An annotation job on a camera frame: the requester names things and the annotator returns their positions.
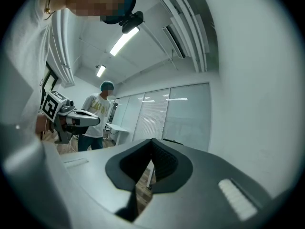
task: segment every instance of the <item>gray surface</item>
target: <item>gray surface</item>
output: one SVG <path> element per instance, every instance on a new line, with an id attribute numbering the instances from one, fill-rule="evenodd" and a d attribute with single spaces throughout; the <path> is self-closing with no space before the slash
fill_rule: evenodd
<path id="1" fill-rule="evenodd" d="M 127 204 L 130 193 L 112 184 L 105 173 L 105 164 L 113 155 L 140 142 L 66 154 L 61 156 L 61 160 L 67 162 L 69 174 L 91 198 L 108 211 L 116 212 Z M 261 205 L 269 201 L 262 187 L 221 158 L 172 142 L 162 142 L 189 157 L 193 174 L 175 193 L 153 195 L 147 208 L 134 222 L 136 225 L 158 229 L 221 228 L 239 222 L 218 187 L 218 183 L 225 178 L 233 178 Z M 73 160 L 80 165 L 71 166 Z"/>
<path id="2" fill-rule="evenodd" d="M 218 187 L 225 178 L 234 178 L 262 205 L 270 201 L 261 186 L 221 158 L 172 142 L 162 143 L 187 155 L 193 164 L 193 174 L 175 193 L 154 194 L 147 208 L 136 219 L 136 225 L 158 229 L 195 229 L 221 228 L 239 222 Z"/>
<path id="3" fill-rule="evenodd" d="M 79 156 L 90 156 L 90 154 L 96 154 L 95 150 L 80 152 L 74 154 L 63 155 L 62 159 L 57 153 L 56 147 L 52 143 L 44 142 L 44 150 L 46 153 L 47 164 L 50 168 L 52 178 L 58 191 L 67 207 L 71 228 L 74 229 L 131 229 L 135 228 L 131 223 L 121 219 L 120 217 L 110 213 L 97 203 L 92 197 L 84 190 L 68 173 L 62 160 L 68 161 Z"/>
<path id="4" fill-rule="evenodd" d="M 270 200 L 257 183 L 219 157 L 162 141 L 188 156 L 193 164 L 193 174 L 178 191 L 154 195 L 132 224 L 113 214 L 125 207 L 130 193 L 116 189 L 105 173 L 105 165 L 113 155 L 143 140 L 60 156 L 52 143 L 43 142 L 42 146 L 37 138 L 25 135 L 13 126 L 1 129 L 3 140 L 9 134 L 16 137 L 4 141 L 9 148 L 1 150 L 2 168 L 7 179 L 26 208 L 51 228 L 230 226 L 239 220 L 218 187 L 218 182 L 225 178 L 233 178 L 262 206 Z"/>
<path id="5" fill-rule="evenodd" d="M 73 160 L 86 159 L 88 161 L 86 163 L 79 162 L 80 165 L 68 167 L 69 174 L 94 200 L 108 211 L 115 213 L 127 205 L 130 192 L 117 189 L 114 186 L 106 174 L 105 165 L 115 154 L 123 152 L 142 141 L 111 148 L 64 154 L 61 156 L 61 160 L 64 163 L 66 162 L 66 166 L 70 166 Z"/>

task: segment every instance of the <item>wooden floor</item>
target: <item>wooden floor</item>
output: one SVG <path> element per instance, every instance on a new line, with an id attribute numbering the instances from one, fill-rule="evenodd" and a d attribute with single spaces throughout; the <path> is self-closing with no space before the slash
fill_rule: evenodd
<path id="1" fill-rule="evenodd" d="M 58 135 L 57 132 L 54 131 L 54 133 L 48 131 L 44 136 L 43 136 L 44 141 L 48 142 L 55 142 L 58 140 Z M 78 144 L 78 139 L 76 137 L 72 138 L 70 140 L 69 144 L 55 144 L 57 151 L 59 154 L 66 154 L 66 153 L 73 153 L 77 152 Z M 114 142 L 112 140 L 107 140 L 104 138 L 103 140 L 103 147 L 104 148 L 111 148 L 115 146 Z M 136 184 L 136 197 L 137 197 L 137 205 L 138 205 L 138 212 L 141 214 L 143 210 L 146 208 L 146 206 L 149 204 L 151 201 L 153 195 L 152 192 L 146 187 L 147 181 L 148 181 L 148 176 L 149 176 L 150 170 L 146 169 L 145 172 L 143 173 L 142 177 Z M 152 184 L 156 183 L 156 177 L 155 175 L 152 178 Z"/>

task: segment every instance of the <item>ceiling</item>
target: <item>ceiling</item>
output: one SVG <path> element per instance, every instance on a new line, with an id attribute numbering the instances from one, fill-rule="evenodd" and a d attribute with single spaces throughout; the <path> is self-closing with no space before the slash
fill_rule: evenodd
<path id="1" fill-rule="evenodd" d="M 109 52 L 122 36 L 121 26 L 79 18 L 70 12 L 68 52 L 70 62 L 73 62 L 72 71 L 77 77 L 82 78 L 86 70 L 83 80 L 93 85 L 98 86 L 104 80 L 119 84 L 143 70 L 169 60 L 167 54 L 172 54 L 172 45 L 164 36 L 162 27 L 172 23 L 171 14 L 159 0 L 137 0 L 133 12 L 139 10 L 144 13 L 145 25 L 139 26 L 140 31 L 116 56 Z M 106 70 L 98 78 L 96 66 L 100 64 L 105 65 Z"/>

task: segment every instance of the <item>fluorescent light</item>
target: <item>fluorescent light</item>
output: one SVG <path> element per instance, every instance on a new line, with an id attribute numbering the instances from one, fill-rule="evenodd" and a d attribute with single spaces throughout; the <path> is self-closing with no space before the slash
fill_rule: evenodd
<path id="1" fill-rule="evenodd" d="M 179 100 L 187 100 L 187 98 L 170 98 L 166 99 L 167 101 L 179 101 Z"/>
<path id="2" fill-rule="evenodd" d="M 128 34 L 123 34 L 123 36 L 121 36 L 121 38 L 117 41 L 117 43 L 115 44 L 115 46 L 111 49 L 110 53 L 115 56 L 119 50 L 121 50 L 121 48 L 131 39 L 131 37 L 133 37 L 137 32 L 139 31 L 139 29 L 137 27 L 135 27 L 134 29 L 132 29 L 130 32 L 128 32 Z"/>
<path id="3" fill-rule="evenodd" d="M 142 97 L 138 97 L 139 100 L 143 100 Z M 145 99 L 151 99 L 151 97 L 145 97 Z"/>
<path id="4" fill-rule="evenodd" d="M 104 65 L 101 65 L 99 71 L 97 72 L 97 76 L 101 77 L 105 69 L 106 67 Z"/>

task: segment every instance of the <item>white t-shirt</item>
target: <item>white t-shirt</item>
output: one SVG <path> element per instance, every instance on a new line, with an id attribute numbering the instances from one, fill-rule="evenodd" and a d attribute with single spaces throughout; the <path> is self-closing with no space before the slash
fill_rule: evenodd
<path id="1" fill-rule="evenodd" d="M 43 20 L 39 2 L 24 3 L 0 48 L 0 122 L 32 132 L 41 102 L 51 24 L 51 18 Z"/>
<path id="2" fill-rule="evenodd" d="M 103 137 L 103 129 L 106 123 L 108 111 L 110 111 L 111 102 L 103 99 L 99 94 L 92 94 L 88 97 L 82 106 L 82 109 L 97 115 L 101 122 L 95 126 L 89 126 L 85 136 L 100 138 Z"/>

